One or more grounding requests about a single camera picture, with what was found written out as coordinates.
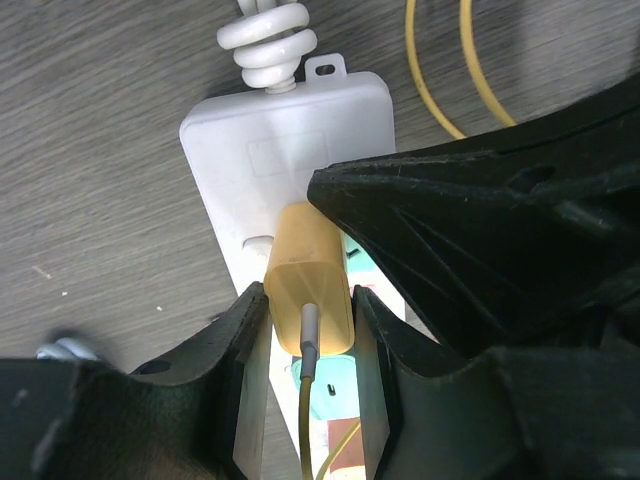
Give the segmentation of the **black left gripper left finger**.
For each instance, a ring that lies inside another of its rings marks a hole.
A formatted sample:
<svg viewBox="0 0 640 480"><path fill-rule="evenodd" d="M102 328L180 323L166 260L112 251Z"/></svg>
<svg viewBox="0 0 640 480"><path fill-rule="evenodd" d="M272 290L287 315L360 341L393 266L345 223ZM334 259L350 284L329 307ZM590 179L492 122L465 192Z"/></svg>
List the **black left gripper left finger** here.
<svg viewBox="0 0 640 480"><path fill-rule="evenodd" d="M96 361L3 359L5 479L256 479L268 299L251 284L200 332L130 374Z"/></svg>

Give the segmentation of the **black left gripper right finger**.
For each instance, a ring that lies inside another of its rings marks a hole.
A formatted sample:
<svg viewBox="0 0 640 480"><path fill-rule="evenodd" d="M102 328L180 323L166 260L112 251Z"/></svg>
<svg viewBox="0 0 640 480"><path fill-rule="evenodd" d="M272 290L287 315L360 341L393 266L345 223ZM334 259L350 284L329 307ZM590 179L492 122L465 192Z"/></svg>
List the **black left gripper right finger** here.
<svg viewBox="0 0 640 480"><path fill-rule="evenodd" d="M635 479L639 352L494 347L462 359L354 291L370 479Z"/></svg>

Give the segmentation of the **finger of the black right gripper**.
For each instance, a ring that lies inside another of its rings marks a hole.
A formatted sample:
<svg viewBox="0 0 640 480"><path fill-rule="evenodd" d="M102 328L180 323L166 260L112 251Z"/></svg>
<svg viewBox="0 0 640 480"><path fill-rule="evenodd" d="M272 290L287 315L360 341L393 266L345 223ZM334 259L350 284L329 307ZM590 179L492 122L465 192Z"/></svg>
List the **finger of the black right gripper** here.
<svg viewBox="0 0 640 480"><path fill-rule="evenodd" d="M319 169L307 196L461 356L593 306L639 319L637 76L515 127Z"/></svg>

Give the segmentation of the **orange USB charger plug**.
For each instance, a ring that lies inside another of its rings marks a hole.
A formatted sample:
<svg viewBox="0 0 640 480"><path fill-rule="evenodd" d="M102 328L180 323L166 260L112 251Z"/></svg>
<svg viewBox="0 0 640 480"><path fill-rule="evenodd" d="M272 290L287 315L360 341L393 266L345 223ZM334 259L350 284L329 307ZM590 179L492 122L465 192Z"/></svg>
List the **orange USB charger plug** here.
<svg viewBox="0 0 640 480"><path fill-rule="evenodd" d="M301 354L302 309L319 309L319 354L346 352L354 343L351 294L339 228L308 202L284 208L264 289L281 347Z"/></svg>

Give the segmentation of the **white power strip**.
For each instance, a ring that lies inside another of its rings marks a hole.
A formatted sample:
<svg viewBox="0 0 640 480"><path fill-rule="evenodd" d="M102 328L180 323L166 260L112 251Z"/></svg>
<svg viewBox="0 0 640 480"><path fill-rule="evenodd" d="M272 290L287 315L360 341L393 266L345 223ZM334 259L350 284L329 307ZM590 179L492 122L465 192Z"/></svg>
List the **white power strip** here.
<svg viewBox="0 0 640 480"><path fill-rule="evenodd" d="M312 174L331 164L392 153L393 106L385 82L351 73L338 54L313 57L306 78L285 93L250 91L198 104L180 128L181 144L237 291L264 283L284 208L308 202ZM369 255L341 231L350 294L373 290L396 315L405 303ZM280 345L275 327L269 379L292 436L305 421L313 471L322 478L364 473L360 457L337 455L356 444L358 417L322 421L310 412L319 354L319 309L302 309L301 354Z"/></svg>

